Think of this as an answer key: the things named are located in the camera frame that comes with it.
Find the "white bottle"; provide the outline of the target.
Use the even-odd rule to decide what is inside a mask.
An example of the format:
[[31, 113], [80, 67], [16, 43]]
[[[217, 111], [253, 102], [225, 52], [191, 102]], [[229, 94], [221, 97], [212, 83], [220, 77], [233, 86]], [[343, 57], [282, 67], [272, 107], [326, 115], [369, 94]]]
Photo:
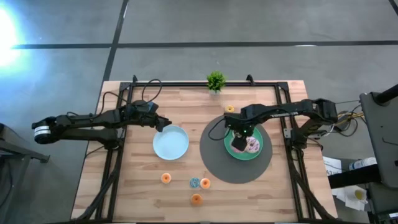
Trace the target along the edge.
[[377, 160], [375, 157], [368, 157], [365, 159], [360, 159], [354, 162], [351, 162], [348, 166], [349, 170], [360, 169], [366, 166], [371, 166], [377, 164]]

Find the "black metal table frame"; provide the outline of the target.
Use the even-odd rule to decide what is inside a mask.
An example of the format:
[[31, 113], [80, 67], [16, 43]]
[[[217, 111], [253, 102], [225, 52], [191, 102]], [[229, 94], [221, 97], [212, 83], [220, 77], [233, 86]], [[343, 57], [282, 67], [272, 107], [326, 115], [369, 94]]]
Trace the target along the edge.
[[[282, 130], [289, 120], [271, 119], [264, 128], [272, 141], [272, 159], [264, 173], [246, 184], [230, 184], [217, 179], [205, 167], [200, 155], [200, 138], [206, 125], [223, 114], [228, 105], [237, 110], [251, 103], [274, 105], [300, 101], [307, 97], [304, 82], [235, 81], [220, 94], [213, 95], [203, 82], [179, 82], [163, 88], [139, 82], [134, 99], [154, 98], [159, 114], [186, 130], [187, 152], [175, 161], [156, 156], [152, 140], [155, 130], [130, 126], [121, 163], [116, 198], [106, 195], [101, 216], [110, 222], [234, 223], [296, 222], [298, 214], [307, 217], [307, 204], [301, 195], [294, 200]], [[161, 182], [169, 173], [172, 180]], [[207, 178], [209, 189], [190, 187], [192, 177]], [[190, 197], [200, 194], [201, 206]]]

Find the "green plate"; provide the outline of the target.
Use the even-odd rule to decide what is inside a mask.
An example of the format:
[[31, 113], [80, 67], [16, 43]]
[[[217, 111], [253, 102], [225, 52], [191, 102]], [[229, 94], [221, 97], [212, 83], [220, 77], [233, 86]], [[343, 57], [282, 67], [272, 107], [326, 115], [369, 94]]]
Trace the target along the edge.
[[247, 153], [245, 151], [243, 153], [233, 152], [231, 150], [231, 141], [233, 140], [233, 132], [227, 131], [227, 133], [228, 133], [227, 137], [224, 138], [224, 146], [226, 148], [226, 151], [232, 157], [234, 157], [235, 159], [238, 159], [238, 160], [241, 160], [241, 161], [249, 161], [249, 160], [252, 160], [255, 157], [257, 157], [261, 153], [264, 143], [263, 143], [262, 134], [260, 133], [260, 131], [257, 128], [254, 128], [254, 133], [253, 133], [252, 136], [255, 137], [259, 141], [260, 148], [259, 148], [259, 151], [257, 153], [254, 153], [254, 154], [250, 154], [250, 153]]

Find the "large lilac frosted donut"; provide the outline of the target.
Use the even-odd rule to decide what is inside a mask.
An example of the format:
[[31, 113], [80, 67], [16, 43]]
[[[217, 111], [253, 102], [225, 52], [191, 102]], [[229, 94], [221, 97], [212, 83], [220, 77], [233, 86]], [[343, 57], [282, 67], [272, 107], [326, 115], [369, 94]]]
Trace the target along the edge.
[[253, 137], [253, 136], [247, 137], [246, 141], [247, 141], [247, 145], [245, 147], [245, 152], [254, 154], [259, 151], [260, 143], [255, 137]]

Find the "white paper sheet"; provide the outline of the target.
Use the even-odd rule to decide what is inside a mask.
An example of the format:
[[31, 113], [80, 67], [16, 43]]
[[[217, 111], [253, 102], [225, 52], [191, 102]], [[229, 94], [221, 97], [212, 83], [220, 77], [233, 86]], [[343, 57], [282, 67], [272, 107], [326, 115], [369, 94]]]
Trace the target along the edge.
[[354, 198], [354, 191], [362, 189], [356, 185], [332, 189], [332, 195], [345, 203], [345, 206], [358, 211], [364, 211], [365, 206], [368, 204], [361, 203]]

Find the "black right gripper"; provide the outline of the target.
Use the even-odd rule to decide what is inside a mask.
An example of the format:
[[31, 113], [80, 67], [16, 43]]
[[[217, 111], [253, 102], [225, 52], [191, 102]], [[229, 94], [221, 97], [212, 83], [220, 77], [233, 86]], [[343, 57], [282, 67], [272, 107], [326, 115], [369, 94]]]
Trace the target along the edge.
[[244, 135], [244, 139], [253, 135], [254, 126], [246, 119], [239, 117], [237, 113], [224, 113], [225, 126], [231, 131], [238, 131]]

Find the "printed paper sheet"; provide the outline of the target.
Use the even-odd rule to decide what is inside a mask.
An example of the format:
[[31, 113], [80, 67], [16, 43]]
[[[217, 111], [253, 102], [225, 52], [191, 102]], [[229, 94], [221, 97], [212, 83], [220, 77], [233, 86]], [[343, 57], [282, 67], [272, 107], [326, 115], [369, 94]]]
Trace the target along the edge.
[[323, 156], [323, 162], [327, 176], [342, 173], [343, 169], [339, 159]]

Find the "black pole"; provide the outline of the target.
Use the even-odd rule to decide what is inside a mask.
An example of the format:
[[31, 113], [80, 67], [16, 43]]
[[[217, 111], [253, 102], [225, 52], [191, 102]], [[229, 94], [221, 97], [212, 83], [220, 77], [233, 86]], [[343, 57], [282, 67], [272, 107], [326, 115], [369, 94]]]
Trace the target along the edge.
[[374, 96], [374, 101], [379, 105], [384, 105], [396, 97], [398, 97], [398, 84], [385, 90], [382, 93], [377, 93]]

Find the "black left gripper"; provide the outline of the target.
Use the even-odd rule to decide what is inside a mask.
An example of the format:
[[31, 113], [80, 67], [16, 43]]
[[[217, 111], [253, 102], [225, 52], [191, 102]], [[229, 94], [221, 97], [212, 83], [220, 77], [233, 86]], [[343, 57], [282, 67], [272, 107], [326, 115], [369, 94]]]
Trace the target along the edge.
[[162, 132], [166, 126], [172, 124], [168, 118], [160, 117], [157, 113], [139, 111], [132, 103], [125, 106], [123, 121], [127, 125], [150, 126], [158, 132]]

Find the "grey round mat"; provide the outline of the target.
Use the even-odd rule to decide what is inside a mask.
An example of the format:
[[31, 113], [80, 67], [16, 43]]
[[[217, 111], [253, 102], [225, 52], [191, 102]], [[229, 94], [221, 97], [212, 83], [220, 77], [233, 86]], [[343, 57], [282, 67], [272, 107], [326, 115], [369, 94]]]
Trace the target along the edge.
[[252, 160], [241, 161], [232, 157], [224, 146], [227, 129], [223, 117], [210, 121], [202, 132], [200, 155], [208, 171], [218, 179], [231, 184], [245, 184], [259, 178], [268, 168], [272, 158], [272, 143], [266, 130], [258, 125], [256, 128], [263, 137], [263, 149]]

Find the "black beam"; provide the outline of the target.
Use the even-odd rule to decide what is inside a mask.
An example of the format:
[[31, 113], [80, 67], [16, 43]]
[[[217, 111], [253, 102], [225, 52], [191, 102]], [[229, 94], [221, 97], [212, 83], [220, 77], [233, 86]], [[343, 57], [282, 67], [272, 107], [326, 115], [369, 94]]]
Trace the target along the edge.
[[337, 189], [371, 182], [381, 183], [381, 176], [378, 165], [374, 164], [371, 166], [330, 175], [328, 176], [328, 181], [331, 189]]

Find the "cup with yellow liquid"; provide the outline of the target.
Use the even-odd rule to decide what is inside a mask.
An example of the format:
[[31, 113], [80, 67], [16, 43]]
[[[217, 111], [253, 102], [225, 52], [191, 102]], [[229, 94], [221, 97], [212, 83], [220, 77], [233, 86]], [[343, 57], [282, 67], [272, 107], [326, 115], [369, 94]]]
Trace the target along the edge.
[[367, 192], [364, 189], [356, 189], [354, 191], [354, 198], [357, 201], [364, 203], [364, 204], [366, 204], [368, 202], [367, 201]]

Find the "small green potted plant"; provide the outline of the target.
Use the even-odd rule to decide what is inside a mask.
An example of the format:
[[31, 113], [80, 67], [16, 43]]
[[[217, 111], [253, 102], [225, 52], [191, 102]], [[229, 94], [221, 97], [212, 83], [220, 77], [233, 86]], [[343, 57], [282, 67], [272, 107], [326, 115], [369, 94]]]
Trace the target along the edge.
[[206, 79], [206, 85], [213, 94], [218, 94], [226, 86], [226, 77], [219, 70], [212, 71]]

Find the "grey cabinet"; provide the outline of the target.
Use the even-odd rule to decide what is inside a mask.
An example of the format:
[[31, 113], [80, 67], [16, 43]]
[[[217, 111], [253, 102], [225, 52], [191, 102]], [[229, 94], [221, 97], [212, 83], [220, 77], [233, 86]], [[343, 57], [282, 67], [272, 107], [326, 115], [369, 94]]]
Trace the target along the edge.
[[369, 93], [360, 94], [359, 99], [381, 182], [398, 189], [398, 98], [387, 106], [375, 103]]

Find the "light blue plate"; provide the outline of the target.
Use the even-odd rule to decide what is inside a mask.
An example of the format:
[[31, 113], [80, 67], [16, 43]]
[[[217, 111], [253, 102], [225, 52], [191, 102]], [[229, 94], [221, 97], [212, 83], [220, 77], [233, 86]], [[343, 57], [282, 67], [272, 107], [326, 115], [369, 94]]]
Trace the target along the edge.
[[157, 132], [153, 138], [155, 154], [167, 161], [181, 158], [188, 150], [189, 137], [180, 126], [166, 126], [162, 132]]

